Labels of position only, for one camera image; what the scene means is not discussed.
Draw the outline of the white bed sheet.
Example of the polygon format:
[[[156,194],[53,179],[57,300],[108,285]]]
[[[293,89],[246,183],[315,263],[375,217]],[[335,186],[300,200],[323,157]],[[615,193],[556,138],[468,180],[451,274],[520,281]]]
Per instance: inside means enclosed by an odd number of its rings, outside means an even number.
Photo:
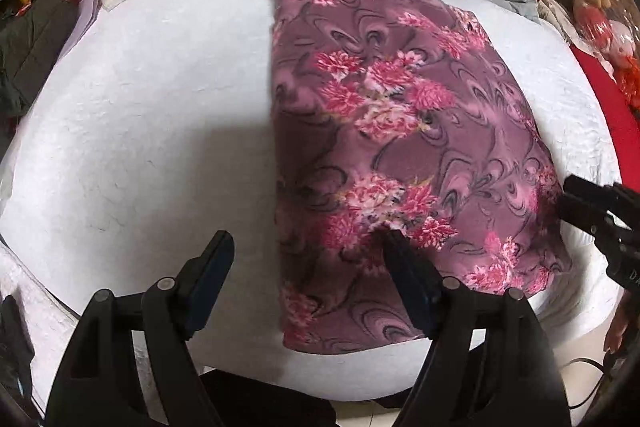
[[[235,241],[219,303],[191,351],[204,365],[340,401],[408,388],[427,341],[342,355],[283,343],[272,115],[277,0],[127,0],[102,12],[42,88],[1,168],[1,232],[64,305],[143,291]],[[620,179],[602,109],[550,27],[487,0],[473,13],[533,112],[559,184]],[[527,296],[554,345],[612,313],[616,286],[582,232],[560,225],[570,269]]]

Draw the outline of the red toy in plastic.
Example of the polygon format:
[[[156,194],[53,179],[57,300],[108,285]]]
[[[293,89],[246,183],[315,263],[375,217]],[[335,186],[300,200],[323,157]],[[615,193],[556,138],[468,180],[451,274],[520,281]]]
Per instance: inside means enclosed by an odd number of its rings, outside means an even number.
[[[639,10],[634,0],[573,0],[579,32],[607,60],[627,103],[639,113]]]

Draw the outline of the purple floral fleece garment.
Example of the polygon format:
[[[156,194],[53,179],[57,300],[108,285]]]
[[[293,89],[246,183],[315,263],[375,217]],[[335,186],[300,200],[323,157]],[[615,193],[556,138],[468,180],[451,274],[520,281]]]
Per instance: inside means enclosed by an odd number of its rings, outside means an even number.
[[[476,16],[442,0],[277,0],[272,37],[283,343],[342,355],[419,337],[394,230],[483,293],[570,269],[551,154]]]

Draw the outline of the dark clothes pile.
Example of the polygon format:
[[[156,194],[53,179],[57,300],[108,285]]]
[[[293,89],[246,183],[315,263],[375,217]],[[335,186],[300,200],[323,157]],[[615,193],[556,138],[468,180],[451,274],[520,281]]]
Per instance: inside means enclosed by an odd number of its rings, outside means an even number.
[[[78,7],[68,0],[32,0],[1,29],[1,116],[23,116],[75,27]]]

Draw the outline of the plain red blanket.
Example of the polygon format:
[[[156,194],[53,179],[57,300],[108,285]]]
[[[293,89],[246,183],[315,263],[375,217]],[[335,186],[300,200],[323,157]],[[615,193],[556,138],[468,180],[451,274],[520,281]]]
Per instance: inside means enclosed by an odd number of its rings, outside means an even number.
[[[640,147],[639,125],[629,109],[626,98],[617,88],[600,62],[593,56],[578,49],[574,44],[570,50],[596,95],[610,132],[620,167],[622,183],[634,191],[639,191]]]

